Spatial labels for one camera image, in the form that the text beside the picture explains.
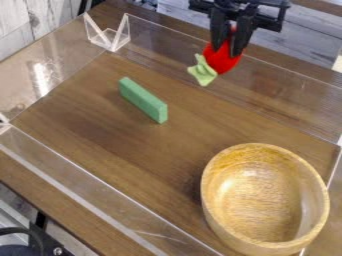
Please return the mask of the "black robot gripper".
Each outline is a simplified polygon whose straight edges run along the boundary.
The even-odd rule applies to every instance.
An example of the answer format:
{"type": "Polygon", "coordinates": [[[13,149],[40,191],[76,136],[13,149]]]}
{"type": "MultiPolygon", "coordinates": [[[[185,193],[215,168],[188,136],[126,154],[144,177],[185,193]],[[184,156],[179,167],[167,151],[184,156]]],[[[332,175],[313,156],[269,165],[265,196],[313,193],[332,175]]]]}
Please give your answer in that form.
{"type": "Polygon", "coordinates": [[[280,31],[289,7],[289,0],[188,0],[188,9],[204,13],[209,18],[215,51],[228,40],[231,23],[235,22],[229,50],[232,57],[241,54],[256,28],[280,31]]]}

